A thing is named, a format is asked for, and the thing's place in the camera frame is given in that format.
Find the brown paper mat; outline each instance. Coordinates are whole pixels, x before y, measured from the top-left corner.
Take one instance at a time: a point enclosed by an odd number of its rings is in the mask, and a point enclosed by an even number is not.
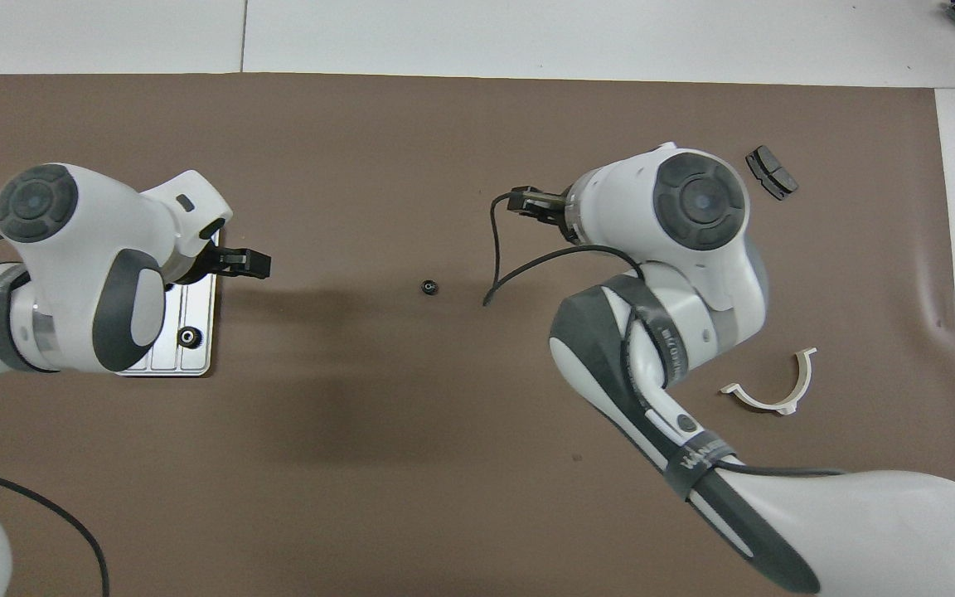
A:
[[[44,162],[144,189],[193,167],[274,257],[222,284],[215,374],[0,376],[0,474],[90,525],[128,595],[779,595],[562,381],[550,262],[488,309],[487,208],[666,140],[744,174],[765,329],[674,396],[762,465],[955,480],[955,311],[931,90],[342,75],[0,76],[0,186]],[[769,196],[768,144],[801,184]],[[504,267],[564,242],[504,215]],[[0,246],[0,256],[8,254]],[[424,279],[439,295],[419,291]],[[766,400],[812,356],[796,415]],[[11,595],[96,591],[83,541],[0,490]]]

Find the white plastic bracket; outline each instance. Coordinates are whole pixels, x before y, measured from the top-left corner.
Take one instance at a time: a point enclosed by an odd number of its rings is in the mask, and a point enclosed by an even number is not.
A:
[[[779,412],[780,415],[793,415],[793,412],[798,410],[798,401],[806,395],[808,385],[810,385],[810,381],[812,381],[810,355],[815,351],[816,348],[811,347],[804,349],[804,351],[795,352],[795,357],[798,358],[798,381],[795,382],[795,389],[791,390],[791,394],[788,394],[788,397],[783,398],[783,400],[778,401],[778,403],[766,404],[762,403],[762,401],[754,400],[739,383],[729,383],[729,385],[720,389],[720,393],[734,394],[736,398],[739,398],[739,400],[742,400],[748,405],[752,405],[754,408],[774,410]]]

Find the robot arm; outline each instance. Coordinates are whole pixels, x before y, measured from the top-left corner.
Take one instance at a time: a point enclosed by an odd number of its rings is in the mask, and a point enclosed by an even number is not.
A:
[[[187,171],[136,192],[84,167],[46,163],[0,193],[0,373],[122,371],[162,329],[166,284],[206,273],[269,275],[269,258],[216,248],[232,212]]]
[[[667,143],[584,174],[558,197],[528,189],[508,209],[641,262],[643,280],[614,276],[565,299],[550,352],[679,498],[786,590],[955,596],[955,483],[753,468],[668,395],[765,320],[764,268],[745,238],[749,197],[731,166]]]

